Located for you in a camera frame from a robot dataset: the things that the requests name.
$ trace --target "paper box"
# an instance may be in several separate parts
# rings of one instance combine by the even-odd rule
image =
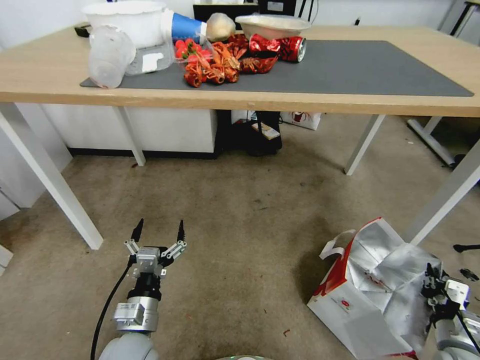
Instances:
[[[417,359],[431,314],[420,294],[424,272],[427,263],[440,269],[440,260],[381,217],[346,233],[354,235],[345,248],[334,248],[337,236],[320,254],[338,258],[307,306],[359,360]]]

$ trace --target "gray desk mat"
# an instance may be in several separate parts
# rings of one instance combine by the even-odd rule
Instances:
[[[183,65],[125,76],[120,88],[194,90]],[[83,87],[96,87],[87,79]],[[473,93],[387,41],[307,40],[300,63],[278,61],[267,74],[240,75],[237,83],[202,90],[471,97]]]

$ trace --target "plastic cup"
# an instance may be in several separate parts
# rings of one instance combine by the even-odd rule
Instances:
[[[90,34],[88,72],[101,88],[117,88],[137,49],[129,36],[114,26],[100,26]]]
[[[198,44],[203,44],[207,38],[207,23],[192,19],[171,10],[163,13],[162,27],[171,33],[173,42],[192,38]]]

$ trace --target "white bucket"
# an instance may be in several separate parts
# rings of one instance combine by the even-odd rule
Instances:
[[[93,3],[82,9],[95,29],[110,25],[125,32],[138,49],[161,45],[163,2],[132,0]]]

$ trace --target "white table leg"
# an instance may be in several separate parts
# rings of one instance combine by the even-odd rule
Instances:
[[[423,141],[427,143],[430,149],[432,149],[445,162],[445,164],[451,166],[455,163],[454,157],[431,135],[441,119],[441,116],[432,116],[425,127],[422,127],[422,125],[420,125],[415,119],[409,119],[407,124],[423,139]]]
[[[353,151],[350,160],[345,166],[345,174],[348,176],[352,175],[357,168],[357,165],[360,162],[360,159],[364,155],[365,151],[369,147],[372,139],[375,136],[375,133],[380,127],[380,124],[385,119],[386,115],[372,115],[370,121],[368,122],[363,134],[361,135],[358,144],[356,145],[355,150]]]
[[[403,239],[418,245],[480,179],[480,140],[416,216]]]
[[[63,212],[92,249],[102,236],[14,103],[0,102],[0,129],[20,152]]]
[[[130,144],[130,149],[133,152],[133,156],[135,157],[138,166],[144,166],[146,160],[142,151],[142,145],[137,134],[135,133],[134,125],[132,124],[132,120],[130,119],[127,109],[123,106],[114,106],[113,111],[115,112],[118,122],[120,123],[123,134]]]

